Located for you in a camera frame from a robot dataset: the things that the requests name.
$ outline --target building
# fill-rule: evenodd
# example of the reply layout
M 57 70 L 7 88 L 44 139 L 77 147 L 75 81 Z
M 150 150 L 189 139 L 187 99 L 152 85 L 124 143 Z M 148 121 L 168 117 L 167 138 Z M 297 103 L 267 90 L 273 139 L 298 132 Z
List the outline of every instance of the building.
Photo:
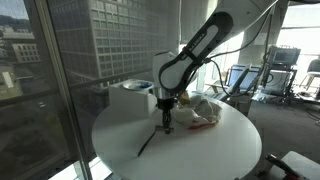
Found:
M 168 41 L 169 21 L 175 19 L 169 18 L 172 2 L 175 1 L 49 1 L 71 82 L 149 69 L 154 54 L 168 51 L 168 47 L 177 48 L 178 41 L 173 41 L 174 45 Z M 175 25 L 172 29 L 177 36 L 178 23 Z
M 33 34 L 27 30 L 14 31 L 12 27 L 0 26 L 3 32 L 0 48 L 7 52 L 6 62 L 11 64 L 39 62 L 40 57 Z
M 8 53 L 5 49 L 0 48 L 0 61 L 7 59 L 8 58 Z
M 40 62 L 37 44 L 12 44 L 18 63 Z
M 14 67 L 0 62 L 0 100 L 22 95 L 19 80 L 16 79 Z

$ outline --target crumpled paper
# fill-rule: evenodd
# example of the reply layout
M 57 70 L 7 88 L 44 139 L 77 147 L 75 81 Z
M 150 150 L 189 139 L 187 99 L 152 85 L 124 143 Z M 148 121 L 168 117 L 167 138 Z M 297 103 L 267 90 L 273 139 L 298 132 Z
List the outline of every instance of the crumpled paper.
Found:
M 201 95 L 190 98 L 190 104 L 178 104 L 172 110 L 172 117 L 188 129 L 215 126 L 220 119 L 221 107 L 209 102 Z

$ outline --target white container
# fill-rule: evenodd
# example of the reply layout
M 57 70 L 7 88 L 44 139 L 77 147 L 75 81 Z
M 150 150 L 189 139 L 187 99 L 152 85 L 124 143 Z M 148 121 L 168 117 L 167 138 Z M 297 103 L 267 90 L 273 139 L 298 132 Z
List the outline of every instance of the white container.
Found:
M 153 86 L 141 90 L 125 88 L 128 87 L 128 83 L 135 83 L 137 81 L 141 80 L 129 79 L 111 85 L 109 87 L 110 106 L 113 109 L 132 113 L 139 117 L 150 117 L 156 110 L 157 104 L 157 98 L 149 93 L 149 89 Z

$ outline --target white round table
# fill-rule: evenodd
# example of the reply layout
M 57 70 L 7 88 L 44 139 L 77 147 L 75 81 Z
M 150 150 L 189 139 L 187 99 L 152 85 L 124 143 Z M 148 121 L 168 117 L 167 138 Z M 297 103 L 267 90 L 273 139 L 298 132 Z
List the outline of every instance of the white round table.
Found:
M 93 146 L 110 170 L 130 180 L 233 180 L 248 174 L 261 155 L 261 139 L 247 117 L 231 106 L 222 107 L 215 127 L 187 130 L 174 120 L 174 133 L 157 132 L 140 157 L 140 148 L 162 125 L 161 111 L 139 118 L 112 107 L 96 119 Z

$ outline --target monitor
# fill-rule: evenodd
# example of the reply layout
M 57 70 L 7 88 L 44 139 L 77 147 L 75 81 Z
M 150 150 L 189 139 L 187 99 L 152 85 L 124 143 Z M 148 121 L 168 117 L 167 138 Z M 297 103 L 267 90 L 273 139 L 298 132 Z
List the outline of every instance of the monitor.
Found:
M 297 48 L 278 48 L 272 46 L 270 48 L 269 61 L 276 65 L 294 65 L 296 64 L 300 54 Z
M 238 64 L 233 65 L 231 67 L 228 81 L 227 81 L 227 86 L 232 86 L 237 81 L 237 79 L 241 75 L 244 68 L 245 68 L 245 65 L 238 65 Z M 258 75 L 259 70 L 260 70 L 259 66 L 252 66 L 249 72 L 247 73 L 246 77 L 244 78 L 244 80 L 241 82 L 240 89 L 246 90 L 250 86 L 253 79 Z

